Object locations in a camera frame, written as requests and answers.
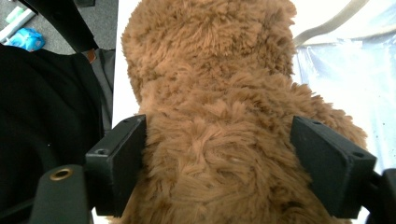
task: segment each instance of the black bracket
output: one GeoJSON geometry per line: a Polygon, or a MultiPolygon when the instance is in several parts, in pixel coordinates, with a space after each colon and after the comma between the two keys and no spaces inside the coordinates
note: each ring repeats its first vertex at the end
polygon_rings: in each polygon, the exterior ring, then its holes
{"type": "Polygon", "coordinates": [[[120,217],[142,167],[146,117],[120,122],[87,154],[84,167],[66,165],[39,181],[29,223],[92,223],[100,216],[120,217]]]}
{"type": "Polygon", "coordinates": [[[368,223],[396,223],[396,169],[378,175],[376,157],[312,119],[294,117],[290,141],[331,216],[356,218],[364,206],[368,223]]]}

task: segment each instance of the plastic sheet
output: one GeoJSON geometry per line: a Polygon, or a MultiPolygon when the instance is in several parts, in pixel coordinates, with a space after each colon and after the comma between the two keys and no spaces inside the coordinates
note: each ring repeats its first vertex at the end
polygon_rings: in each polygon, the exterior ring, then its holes
{"type": "MultiPolygon", "coordinates": [[[[305,46],[293,59],[294,79],[343,109],[367,132],[375,170],[396,167],[396,33],[305,46]]],[[[365,223],[367,210],[353,223],[365,223]]]]}
{"type": "Polygon", "coordinates": [[[4,45],[14,46],[28,51],[43,48],[45,45],[43,35],[32,28],[21,28],[4,45]]]}

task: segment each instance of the metal grommet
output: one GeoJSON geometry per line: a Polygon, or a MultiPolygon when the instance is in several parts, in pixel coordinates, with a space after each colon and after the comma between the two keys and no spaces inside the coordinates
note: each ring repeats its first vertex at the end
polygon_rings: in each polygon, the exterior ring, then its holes
{"type": "Polygon", "coordinates": [[[52,175],[50,175],[49,179],[51,179],[53,181],[59,181],[59,180],[66,179],[67,177],[69,177],[72,174],[73,174],[73,170],[72,169],[63,168],[61,170],[56,171],[52,175]]]}

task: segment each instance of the white surface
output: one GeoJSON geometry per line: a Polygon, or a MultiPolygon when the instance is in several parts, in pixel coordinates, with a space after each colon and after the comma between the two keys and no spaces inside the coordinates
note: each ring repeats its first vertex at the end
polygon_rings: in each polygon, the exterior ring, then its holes
{"type": "Polygon", "coordinates": [[[139,106],[134,98],[134,92],[129,82],[128,65],[122,53],[121,36],[131,17],[131,13],[138,5],[139,0],[119,0],[119,16],[117,24],[116,64],[114,75],[113,99],[113,127],[121,120],[137,113],[139,106]]]}
{"type": "Polygon", "coordinates": [[[94,224],[107,224],[108,223],[108,220],[106,220],[106,217],[99,217],[96,215],[95,208],[92,209],[92,218],[93,218],[94,224]]]}
{"type": "Polygon", "coordinates": [[[17,17],[6,28],[0,31],[0,43],[6,42],[15,32],[17,32],[26,22],[35,16],[35,13],[29,8],[26,9],[19,17],[17,17]]]}
{"type": "Polygon", "coordinates": [[[293,19],[295,24],[290,27],[293,36],[328,21],[349,3],[349,0],[290,1],[297,8],[297,15],[293,19]]]}

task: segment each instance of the teddy bear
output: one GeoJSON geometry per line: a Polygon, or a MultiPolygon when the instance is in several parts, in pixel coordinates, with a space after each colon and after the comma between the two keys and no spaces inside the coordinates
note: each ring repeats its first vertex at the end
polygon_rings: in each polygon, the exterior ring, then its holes
{"type": "Polygon", "coordinates": [[[289,0],[142,0],[122,35],[148,120],[116,223],[339,223],[290,143],[294,116],[365,148],[364,131],[292,81],[289,0]]]}

